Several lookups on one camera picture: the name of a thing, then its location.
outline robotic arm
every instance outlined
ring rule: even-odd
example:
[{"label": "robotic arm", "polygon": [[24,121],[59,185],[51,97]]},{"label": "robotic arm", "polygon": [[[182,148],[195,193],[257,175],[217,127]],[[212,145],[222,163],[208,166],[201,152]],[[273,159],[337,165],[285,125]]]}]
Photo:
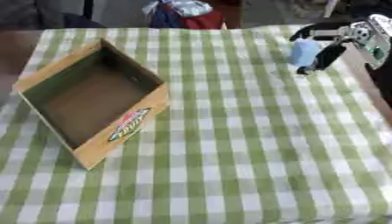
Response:
[{"label": "robotic arm", "polygon": [[308,25],[290,37],[296,39],[313,38],[317,41],[332,41],[315,58],[312,65],[301,66],[298,74],[307,74],[307,71],[324,70],[329,67],[346,47],[344,43],[353,43],[367,61],[366,69],[370,74],[385,70],[387,65],[392,66],[392,57],[389,56],[392,41],[392,19],[383,15],[374,14],[366,20],[341,23],[320,23]]}]

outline light blue object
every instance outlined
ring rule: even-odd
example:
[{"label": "light blue object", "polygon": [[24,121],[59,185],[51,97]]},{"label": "light blue object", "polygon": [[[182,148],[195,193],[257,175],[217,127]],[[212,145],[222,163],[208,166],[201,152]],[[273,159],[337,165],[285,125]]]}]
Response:
[{"label": "light blue object", "polygon": [[310,66],[321,51],[317,41],[299,38],[294,42],[290,55],[290,63],[296,67]]}]

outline open box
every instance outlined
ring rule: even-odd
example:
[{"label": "open box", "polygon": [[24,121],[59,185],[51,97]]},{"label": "open box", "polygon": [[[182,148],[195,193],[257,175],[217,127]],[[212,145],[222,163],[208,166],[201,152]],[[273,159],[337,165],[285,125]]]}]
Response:
[{"label": "open box", "polygon": [[87,169],[165,109],[166,85],[101,39],[14,88]]}]

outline box label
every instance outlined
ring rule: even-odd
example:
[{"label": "box label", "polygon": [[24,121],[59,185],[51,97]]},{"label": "box label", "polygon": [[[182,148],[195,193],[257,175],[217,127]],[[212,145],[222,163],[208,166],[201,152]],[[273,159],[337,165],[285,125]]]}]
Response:
[{"label": "box label", "polygon": [[147,116],[151,108],[141,108],[137,111],[128,113],[122,119],[122,124],[111,134],[109,141],[116,140],[120,137],[134,134],[139,130],[142,120]]}]

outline green and white tablecloth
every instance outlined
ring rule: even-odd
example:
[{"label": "green and white tablecloth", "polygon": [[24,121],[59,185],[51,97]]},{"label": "green and white tablecloth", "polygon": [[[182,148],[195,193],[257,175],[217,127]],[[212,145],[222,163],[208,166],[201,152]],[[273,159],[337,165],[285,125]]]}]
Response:
[{"label": "green and white tablecloth", "polygon": [[302,77],[298,27],[45,31],[23,72],[104,37],[170,107],[86,172],[16,93],[0,112],[0,223],[387,221],[391,131],[340,60]]}]

